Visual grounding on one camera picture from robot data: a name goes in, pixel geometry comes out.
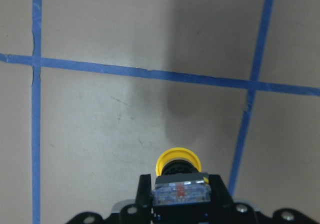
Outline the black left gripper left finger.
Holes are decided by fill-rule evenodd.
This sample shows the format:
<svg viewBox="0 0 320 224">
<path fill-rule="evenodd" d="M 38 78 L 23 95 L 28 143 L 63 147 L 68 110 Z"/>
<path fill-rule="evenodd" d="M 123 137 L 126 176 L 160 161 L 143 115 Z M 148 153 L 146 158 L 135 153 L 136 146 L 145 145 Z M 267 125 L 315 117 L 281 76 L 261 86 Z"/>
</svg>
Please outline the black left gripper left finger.
<svg viewBox="0 0 320 224">
<path fill-rule="evenodd" d="M 140 205 L 144 209 L 150 209 L 152 207 L 152 200 L 151 175 L 140 175 L 135 197 L 135 204 Z"/>
</svg>

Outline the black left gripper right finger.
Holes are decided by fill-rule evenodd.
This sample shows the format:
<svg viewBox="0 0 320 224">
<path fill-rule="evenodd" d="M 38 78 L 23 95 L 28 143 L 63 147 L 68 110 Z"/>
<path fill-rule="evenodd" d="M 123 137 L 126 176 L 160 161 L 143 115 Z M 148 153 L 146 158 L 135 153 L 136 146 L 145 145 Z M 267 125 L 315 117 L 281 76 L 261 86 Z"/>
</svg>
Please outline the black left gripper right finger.
<svg viewBox="0 0 320 224">
<path fill-rule="evenodd" d="M 217 209 L 230 208 L 234 202 L 220 175 L 209 174 L 208 183 L 211 188 L 211 205 Z"/>
</svg>

